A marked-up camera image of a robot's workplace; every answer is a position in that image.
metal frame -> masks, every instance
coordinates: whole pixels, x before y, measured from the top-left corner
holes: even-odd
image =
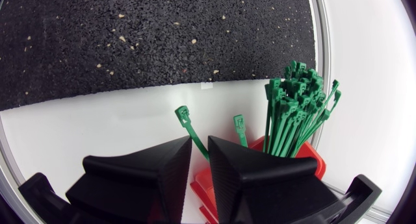
[[[313,15],[315,18],[315,28],[317,32],[318,42],[318,74],[324,79],[324,92],[329,93],[331,90],[331,44],[330,44],[330,30],[326,17],[326,9],[324,0],[311,0],[311,8],[313,7]],[[311,145],[318,149],[320,136],[324,124],[312,135],[310,139]]]
[[[330,53],[330,31],[327,21],[324,0],[310,0],[312,17],[315,20],[316,40],[317,40],[317,71],[324,78],[324,91],[330,92],[331,88],[331,53]],[[312,136],[310,142],[315,149],[318,148],[320,136],[324,126],[321,126]],[[0,191],[5,201],[13,208],[16,214],[24,223],[43,223],[35,214],[32,208],[26,203],[21,196],[18,186],[25,182],[13,154],[8,145],[3,124],[0,118]],[[342,196],[345,193],[340,189],[326,184],[336,195]],[[385,223],[391,213],[373,206],[364,216],[364,218],[376,223]]]
[[[4,200],[24,223],[43,223],[19,192],[19,186],[25,182],[8,142],[0,117],[0,191]]]

bundle of green cable ties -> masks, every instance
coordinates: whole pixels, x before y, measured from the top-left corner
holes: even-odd
[[[263,152],[295,157],[302,144],[330,117],[341,97],[338,85],[334,80],[326,98],[324,79],[296,61],[285,68],[284,81],[270,79],[265,85],[268,107]],[[335,100],[328,110],[326,106],[333,95]]]

white wall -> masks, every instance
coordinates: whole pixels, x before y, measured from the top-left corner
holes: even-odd
[[[324,1],[343,93],[318,146],[324,181],[346,190],[362,173],[393,211],[416,161],[415,33],[400,0]]]

granulated rubber surface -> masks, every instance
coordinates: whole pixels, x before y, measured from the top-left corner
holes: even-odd
[[[315,64],[309,0],[5,0],[0,110]]]

red container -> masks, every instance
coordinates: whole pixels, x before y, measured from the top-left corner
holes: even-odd
[[[248,147],[257,151],[263,150],[263,142],[265,137],[261,137],[255,142],[251,143]],[[325,174],[326,164],[319,154],[315,151],[312,145],[305,142],[299,149],[296,158],[313,157],[318,161],[318,167],[315,172],[315,176],[319,179]],[[195,181],[190,184],[190,187],[194,193],[200,198],[203,206],[200,207],[201,213],[207,218],[207,223],[218,223],[218,212],[216,211],[215,193],[213,178],[211,176],[211,169],[207,168],[199,172],[195,176]]]

